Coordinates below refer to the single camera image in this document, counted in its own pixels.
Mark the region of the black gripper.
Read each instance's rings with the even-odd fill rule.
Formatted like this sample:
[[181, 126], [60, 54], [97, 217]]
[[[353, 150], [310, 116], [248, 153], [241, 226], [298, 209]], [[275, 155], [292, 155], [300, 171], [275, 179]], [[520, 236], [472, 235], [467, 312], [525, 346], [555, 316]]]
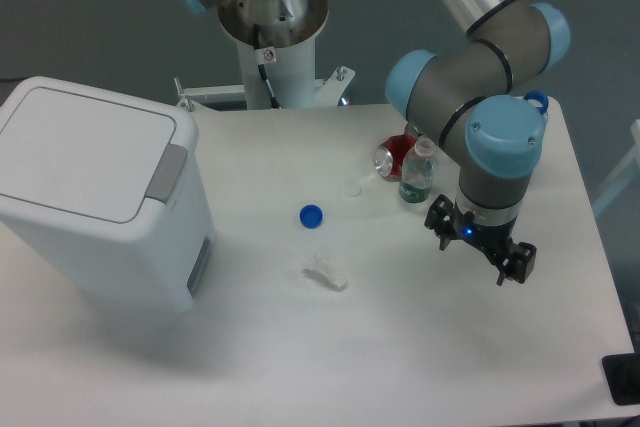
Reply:
[[502, 286], [505, 280], [524, 284], [535, 266], [537, 248], [512, 240], [515, 223], [516, 217], [499, 225], [480, 224], [470, 211], [462, 213], [440, 194], [430, 205], [424, 226], [435, 233], [441, 251], [452, 240], [461, 240], [483, 253], [492, 265], [499, 266], [496, 284]]

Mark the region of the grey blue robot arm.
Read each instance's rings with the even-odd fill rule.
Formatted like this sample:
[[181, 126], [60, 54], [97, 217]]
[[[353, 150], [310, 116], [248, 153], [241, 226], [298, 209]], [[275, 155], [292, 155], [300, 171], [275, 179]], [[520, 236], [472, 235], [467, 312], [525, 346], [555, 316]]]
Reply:
[[[193, 11], [216, 9], [237, 43], [245, 101], [254, 109], [316, 104], [315, 63], [288, 60], [312, 43], [328, 16], [327, 0], [183, 0]], [[385, 85], [390, 104], [460, 169], [454, 199], [439, 196], [425, 225], [442, 246], [460, 240], [480, 251], [501, 279], [524, 282], [536, 249], [512, 230], [540, 159], [545, 103], [512, 90], [555, 65], [571, 33], [564, 15], [523, 0], [442, 0], [468, 38], [452, 58], [404, 55]]]

